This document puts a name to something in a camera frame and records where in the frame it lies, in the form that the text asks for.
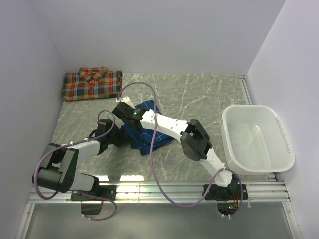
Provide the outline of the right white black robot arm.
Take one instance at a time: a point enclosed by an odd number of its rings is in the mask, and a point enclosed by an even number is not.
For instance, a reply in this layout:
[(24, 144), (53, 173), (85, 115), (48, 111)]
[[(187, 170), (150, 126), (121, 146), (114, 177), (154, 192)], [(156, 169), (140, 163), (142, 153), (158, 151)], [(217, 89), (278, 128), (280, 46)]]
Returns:
[(231, 199), (237, 193), (239, 179), (226, 166), (215, 153), (210, 136), (196, 120), (178, 120), (160, 114), (156, 105), (153, 107), (140, 104), (133, 106), (130, 102), (120, 101), (112, 113), (132, 130), (156, 130), (181, 143), (184, 155), (196, 162), (215, 177), (220, 195)]

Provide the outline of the orange plaid shirt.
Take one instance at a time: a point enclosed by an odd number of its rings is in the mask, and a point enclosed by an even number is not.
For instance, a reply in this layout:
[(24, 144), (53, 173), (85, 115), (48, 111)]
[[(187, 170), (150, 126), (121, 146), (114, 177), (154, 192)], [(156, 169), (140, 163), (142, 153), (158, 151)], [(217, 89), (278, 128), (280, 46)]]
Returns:
[(78, 72), (65, 74), (64, 100), (114, 98), (122, 88), (122, 78), (120, 70), (109, 71), (106, 67), (80, 68)]

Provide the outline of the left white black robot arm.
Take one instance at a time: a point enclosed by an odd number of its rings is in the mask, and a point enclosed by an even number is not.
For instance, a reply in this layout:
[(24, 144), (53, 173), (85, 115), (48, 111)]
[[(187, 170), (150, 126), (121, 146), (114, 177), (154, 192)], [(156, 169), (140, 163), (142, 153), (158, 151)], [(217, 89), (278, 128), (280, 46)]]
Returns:
[(82, 192), (88, 200), (96, 200), (101, 192), (99, 179), (78, 172), (78, 161), (102, 154), (109, 145), (121, 147), (129, 141), (129, 137), (112, 120), (101, 119), (97, 129), (83, 141), (48, 144), (32, 177), (38, 196), (50, 200), (58, 192), (77, 191)]

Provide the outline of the blue plaid long sleeve shirt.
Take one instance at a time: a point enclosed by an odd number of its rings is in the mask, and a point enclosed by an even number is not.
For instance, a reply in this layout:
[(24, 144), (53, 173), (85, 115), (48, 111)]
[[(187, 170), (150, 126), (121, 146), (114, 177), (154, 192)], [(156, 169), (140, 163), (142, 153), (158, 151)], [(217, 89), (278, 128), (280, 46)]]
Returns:
[[(145, 156), (149, 154), (150, 147), (151, 147), (151, 140), (153, 136), (153, 130), (144, 129), (144, 128), (132, 130), (129, 128), (129, 126), (126, 123), (121, 126), (120, 130), (127, 137), (130, 138), (131, 149), (138, 149), (141, 156)], [(167, 144), (170, 144), (173, 140), (174, 138), (166, 134), (156, 132), (155, 140), (153, 143), (153, 151)]]

